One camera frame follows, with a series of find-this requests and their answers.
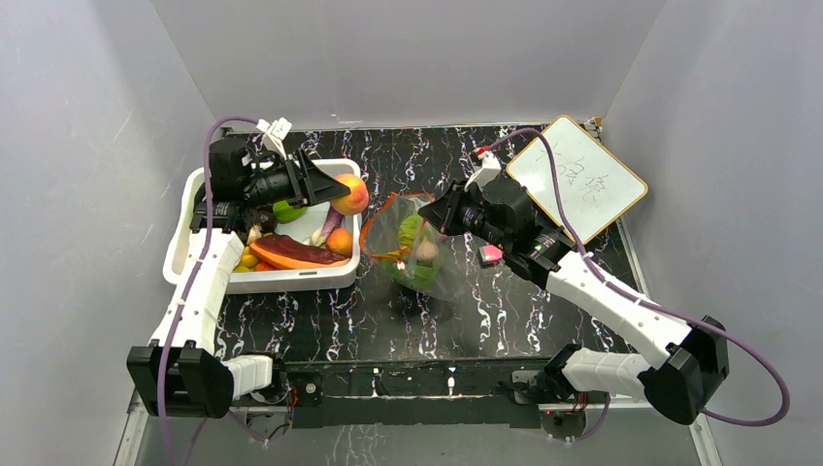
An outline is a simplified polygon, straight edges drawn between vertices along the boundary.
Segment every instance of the mesh bag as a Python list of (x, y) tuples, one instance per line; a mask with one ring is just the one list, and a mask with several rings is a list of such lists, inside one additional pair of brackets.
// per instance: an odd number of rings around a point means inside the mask
[(417, 214), (428, 194), (392, 193), (363, 225), (360, 250), (396, 283), (436, 299), (457, 301), (466, 277), (457, 270), (448, 238)]

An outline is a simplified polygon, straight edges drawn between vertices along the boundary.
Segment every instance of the whiteboard frame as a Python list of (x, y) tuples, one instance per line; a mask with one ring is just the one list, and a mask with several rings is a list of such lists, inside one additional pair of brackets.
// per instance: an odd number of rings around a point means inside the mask
[[(626, 213), (626, 211), (628, 211), (629, 209), (631, 209), (631, 208), (632, 208), (632, 206), (634, 206), (635, 204), (637, 204), (637, 203), (638, 203), (638, 201), (640, 201), (641, 199), (643, 199), (643, 197), (645, 197), (645, 195), (646, 195), (646, 194), (648, 194), (648, 184), (647, 184), (645, 181), (643, 181), (643, 180), (642, 180), (642, 178), (641, 178), (641, 177), (639, 177), (639, 176), (638, 176), (638, 174), (636, 174), (636, 173), (635, 173), (635, 172), (634, 172), (631, 168), (627, 167), (627, 166), (626, 166), (626, 164), (625, 164), (625, 163), (623, 163), (623, 162), (622, 162), (619, 158), (617, 158), (616, 156), (614, 156), (614, 154), (613, 154), (613, 153), (611, 153), (611, 151), (610, 151), (610, 150), (606, 149), (606, 147), (605, 147), (603, 144), (601, 144), (601, 143), (600, 143), (600, 141), (598, 141), (597, 139), (595, 139), (594, 137), (592, 137), (592, 135), (591, 135), (591, 134), (589, 134), (589, 132), (588, 132), (588, 131), (586, 131), (585, 129), (583, 129), (582, 127), (580, 127), (579, 123), (577, 123), (577, 120), (576, 120), (576, 119), (574, 119), (574, 118), (572, 118), (571, 116), (568, 116), (568, 115), (561, 115), (561, 116), (559, 116), (559, 117), (555, 118), (555, 119), (554, 119), (554, 121), (552, 121), (551, 123), (549, 123), (549, 124), (546, 126), (546, 128), (545, 128), (543, 131), (541, 131), (541, 132), (543, 133), (543, 135), (545, 136), (545, 132), (546, 132), (546, 131), (548, 131), (548, 129), (549, 129), (549, 128), (551, 128), (551, 126), (552, 126), (554, 123), (556, 123), (556, 122), (560, 121), (560, 120), (561, 120), (561, 119), (563, 119), (563, 118), (565, 118), (565, 119), (567, 119), (567, 120), (571, 121), (572, 123), (574, 123), (574, 124), (575, 124), (575, 127), (576, 127), (577, 129), (579, 129), (581, 133), (585, 134), (585, 135), (586, 135), (589, 139), (591, 139), (591, 140), (592, 140), (595, 144), (597, 144), (598, 146), (600, 146), (600, 149), (602, 149), (605, 153), (607, 153), (608, 155), (610, 155), (610, 156), (611, 156), (611, 158), (613, 158), (615, 162), (619, 163), (619, 164), (620, 164), (620, 165), (621, 165), (624, 169), (626, 169), (626, 171), (627, 171), (627, 172), (629, 172), (629, 173), (630, 173), (633, 177), (635, 177), (635, 179), (636, 179), (637, 181), (639, 181), (639, 182), (642, 184), (642, 186), (643, 186), (643, 193), (642, 193), (640, 196), (638, 196), (638, 197), (637, 197), (634, 201), (632, 201), (631, 203), (629, 203), (629, 205), (628, 205), (628, 206), (626, 206), (626, 207), (625, 207), (622, 211), (620, 211), (620, 212), (619, 212), (616, 216), (614, 216), (611, 220), (609, 220), (609, 221), (608, 221), (605, 225), (603, 225), (602, 227), (600, 227), (600, 229), (598, 229), (598, 230), (597, 230), (595, 233), (593, 233), (590, 237), (588, 237), (588, 238), (586, 238), (586, 239), (583, 239), (583, 244), (584, 244), (584, 245), (587, 245), (587, 244), (588, 244), (588, 243), (589, 243), (592, 239), (594, 239), (597, 235), (599, 235), (599, 234), (603, 233), (603, 230), (605, 230), (606, 228), (608, 228), (608, 227), (609, 227), (609, 225), (613, 224), (615, 220), (617, 220), (618, 218), (620, 218), (623, 214), (625, 214), (625, 213)], [(542, 144), (542, 143), (540, 142), (540, 140), (539, 140), (537, 137), (535, 137), (535, 138), (532, 140), (532, 142), (530, 142), (530, 143), (529, 143), (529, 144), (528, 144), (525, 148), (523, 148), (523, 150), (521, 150), (520, 152), (518, 152), (518, 153), (517, 153), (517, 155), (515, 155), (515, 156), (514, 156), (514, 158), (513, 158), (513, 159), (512, 159), (509, 163), (507, 163), (507, 164), (506, 164), (506, 173), (507, 173), (507, 175), (509, 175), (509, 176), (510, 176), (513, 180), (515, 180), (515, 181), (516, 181), (516, 182), (518, 182), (518, 183), (520, 183), (520, 182), (517, 180), (517, 177), (515, 177), (515, 176), (511, 173), (511, 171), (509, 171), (509, 167), (512, 165), (512, 163), (514, 163), (514, 160), (517, 160), (517, 158), (518, 158), (518, 157), (519, 157), (519, 156), (520, 156), (523, 152), (525, 152), (526, 150), (528, 150), (528, 149), (529, 149), (530, 147), (532, 147), (532, 145), (533, 145), (533, 144), (535, 144), (535, 143), (537, 143), (537, 144)], [(554, 216), (553, 216), (553, 215), (552, 215), (552, 214), (548, 211), (548, 209), (547, 209), (546, 207), (544, 207), (544, 206), (543, 206), (543, 204), (541, 204), (541, 203), (540, 203), (540, 201), (539, 201), (539, 200), (538, 200), (535, 196), (533, 196), (533, 195), (532, 195), (532, 192), (529, 190), (528, 186), (526, 186), (526, 193), (529, 195), (529, 197), (530, 197), (530, 198), (532, 198), (532, 201), (534, 201), (534, 203), (535, 203), (535, 204), (537, 204), (537, 205), (541, 208), (541, 210), (543, 211), (543, 213), (544, 213), (544, 214), (546, 214), (549, 218), (551, 218), (551, 220), (552, 220), (552, 221), (554, 221), (554, 223), (556, 223), (556, 224), (558, 224), (558, 225), (561, 225), (561, 226), (564, 226), (564, 231), (565, 231), (565, 233), (566, 233), (566, 236), (568, 236), (568, 237), (569, 237), (569, 238), (573, 241), (573, 240), (574, 240), (574, 238), (572, 238), (572, 235), (570, 235), (570, 234), (569, 234), (569, 230), (568, 230), (568, 228), (566, 228), (566, 227), (565, 227), (565, 225), (563, 225), (563, 222), (562, 222), (559, 218), (555, 218), (555, 217), (554, 217)]]

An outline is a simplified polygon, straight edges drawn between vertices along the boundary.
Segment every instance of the gray floor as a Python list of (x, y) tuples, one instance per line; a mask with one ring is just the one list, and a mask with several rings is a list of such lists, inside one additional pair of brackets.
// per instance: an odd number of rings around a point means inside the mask
[[(589, 410), (590, 416), (600, 412)], [(262, 432), (279, 423), (256, 418)], [(177, 451), (182, 455), (196, 419), (174, 419)], [(138, 454), (141, 466), (166, 464), (157, 419), (148, 420)], [(210, 420), (190, 465), (699, 465), (688, 427), (645, 408), (615, 409), (600, 432), (567, 446), (541, 430), (504, 425), (386, 426), (351, 425), (293, 430), (267, 449), (249, 439), (229, 418)]]

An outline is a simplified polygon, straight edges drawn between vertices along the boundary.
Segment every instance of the gray wall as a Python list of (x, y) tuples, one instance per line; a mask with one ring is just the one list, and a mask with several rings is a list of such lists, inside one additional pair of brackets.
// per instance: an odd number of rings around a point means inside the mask
[[(794, 404), (774, 427), (712, 424), (724, 464), (823, 458), (823, 3), (671, 0), (606, 121), (650, 186), (629, 214), (655, 299), (717, 316)], [(755, 418), (777, 389), (741, 351), (710, 406)]]
[(0, 7), (0, 451), (111, 464), (212, 115), (148, 0)]
[(299, 128), (606, 112), (663, 0), (152, 0), (215, 116)]

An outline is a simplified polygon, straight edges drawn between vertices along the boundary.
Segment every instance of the orange bag rim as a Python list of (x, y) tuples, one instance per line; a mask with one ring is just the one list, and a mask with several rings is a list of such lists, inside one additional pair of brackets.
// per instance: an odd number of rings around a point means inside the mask
[[(383, 204), (383, 206), (380, 207), (378, 209), (378, 211), (375, 212), (375, 214), (371, 218), (369, 218), (366, 221), (366, 223), (363, 225), (363, 227), (360, 229), (360, 239), (357, 242), (360, 245), (360, 251), (363, 252), (364, 254), (366, 254), (370, 259), (397, 261), (397, 257), (393, 257), (391, 255), (369, 254), (366, 251), (366, 248), (365, 248), (366, 236), (368, 236), (369, 228), (372, 227), (372, 221), (374, 221), (375, 218), (377, 218), (380, 215), (381, 212), (383, 212), (384, 210), (391, 207), (391, 205), (394, 204), (394, 201), (396, 199), (401, 198), (401, 197), (419, 197), (419, 196), (426, 197), (429, 200), (429, 202), (432, 202), (432, 201), (435, 200), (434, 196), (432, 196), (431, 194), (429, 194), (427, 192), (410, 192), (410, 193), (407, 193), (407, 194), (401, 194), (401, 193), (398, 193), (398, 192), (391, 191), (391, 194), (388, 196), (388, 201), (386, 201), (386, 203)], [(424, 218), (423, 221), (420, 223), (420, 229), (417, 231), (417, 234), (419, 234), (421, 231), (423, 231), (423, 227), (426, 226), (426, 223), (428, 223), (428, 222)]]

